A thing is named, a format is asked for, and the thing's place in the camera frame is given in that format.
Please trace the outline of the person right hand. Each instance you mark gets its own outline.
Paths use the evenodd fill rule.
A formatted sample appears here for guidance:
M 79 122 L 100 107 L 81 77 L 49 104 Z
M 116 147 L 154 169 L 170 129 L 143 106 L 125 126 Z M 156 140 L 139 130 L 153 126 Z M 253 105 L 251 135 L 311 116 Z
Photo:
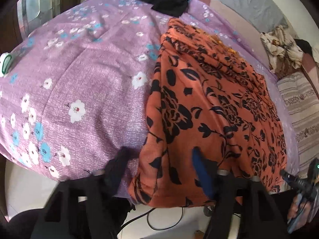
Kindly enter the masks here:
M 291 207 L 288 211 L 287 219 L 290 220 L 292 218 L 297 217 L 297 213 L 299 209 L 303 209 L 303 213 L 300 216 L 299 222 L 296 225 L 296 229 L 299 229 L 300 227 L 304 226 L 307 223 L 309 213 L 311 211 L 311 204 L 309 202 L 307 203 L 301 203 L 298 205 L 297 203 L 297 196 L 294 197 Z

